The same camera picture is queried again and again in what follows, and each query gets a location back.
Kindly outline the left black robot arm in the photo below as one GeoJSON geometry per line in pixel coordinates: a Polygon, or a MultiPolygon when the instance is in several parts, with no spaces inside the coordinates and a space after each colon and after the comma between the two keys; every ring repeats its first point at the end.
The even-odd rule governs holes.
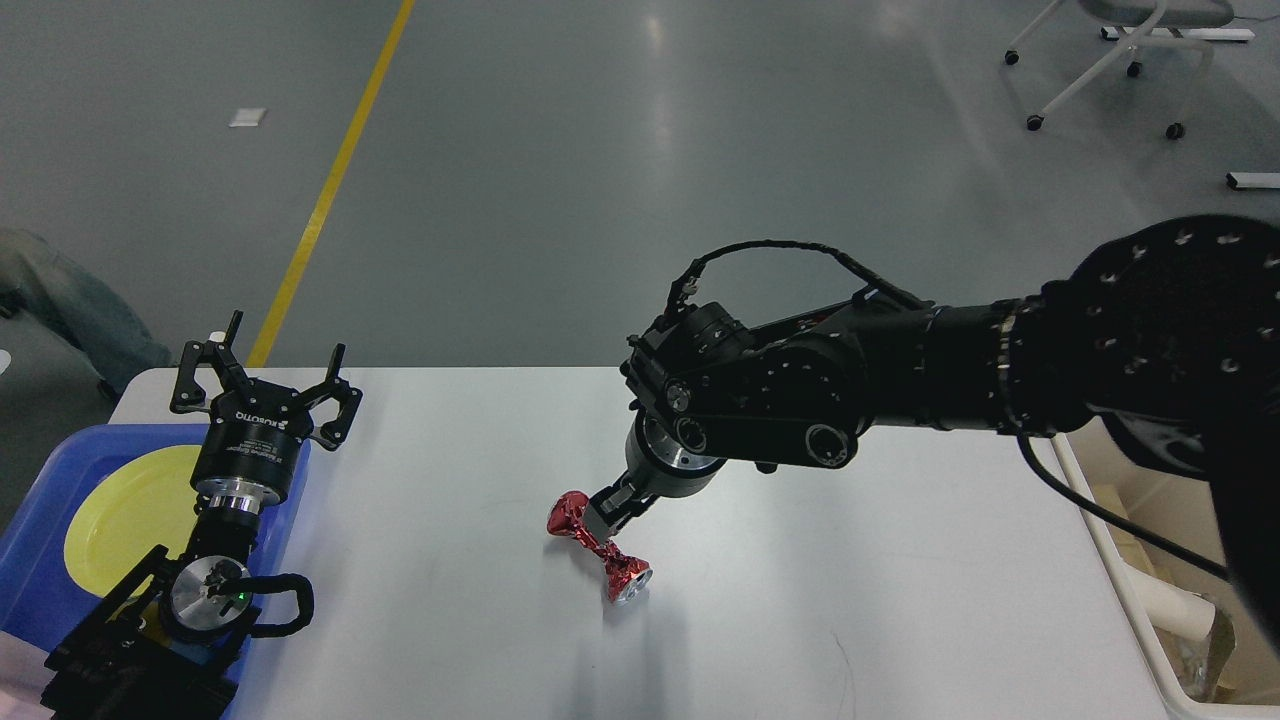
{"type": "Polygon", "coordinates": [[[246,642],[314,619],[306,577],[257,574],[250,559],[307,443],[338,448],[364,396],[340,374],[344,345],[307,389],[251,377],[232,348],[241,319],[234,311],[223,334],[188,342],[175,373],[170,410],[209,418],[189,478],[189,539],[175,559],[151,548],[47,656],[40,702],[55,719],[219,719],[246,642]]]}

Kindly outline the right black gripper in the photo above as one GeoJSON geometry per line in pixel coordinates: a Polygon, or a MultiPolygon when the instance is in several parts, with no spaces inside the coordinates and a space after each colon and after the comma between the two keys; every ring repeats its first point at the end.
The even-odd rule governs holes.
{"type": "Polygon", "coordinates": [[[722,457],[685,448],[645,413],[636,414],[623,454],[626,478],[596,492],[585,509],[585,527],[595,541],[612,541],[659,498],[700,492],[723,468],[722,457]]]}

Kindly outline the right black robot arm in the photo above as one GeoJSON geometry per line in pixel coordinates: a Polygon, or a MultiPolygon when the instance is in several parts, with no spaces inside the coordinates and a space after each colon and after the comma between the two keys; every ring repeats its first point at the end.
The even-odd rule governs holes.
{"type": "Polygon", "coordinates": [[[1098,246],[1064,281],[987,305],[927,302],[820,243],[851,299],[749,329],[692,302],[695,258],[621,365],[636,414],[627,470],[581,511],[607,544],[658,498],[728,461],[838,469],[873,427],[1048,438],[1101,419],[1135,465],[1210,487],[1226,580],[1277,644],[1277,228],[1204,214],[1098,246]]]}

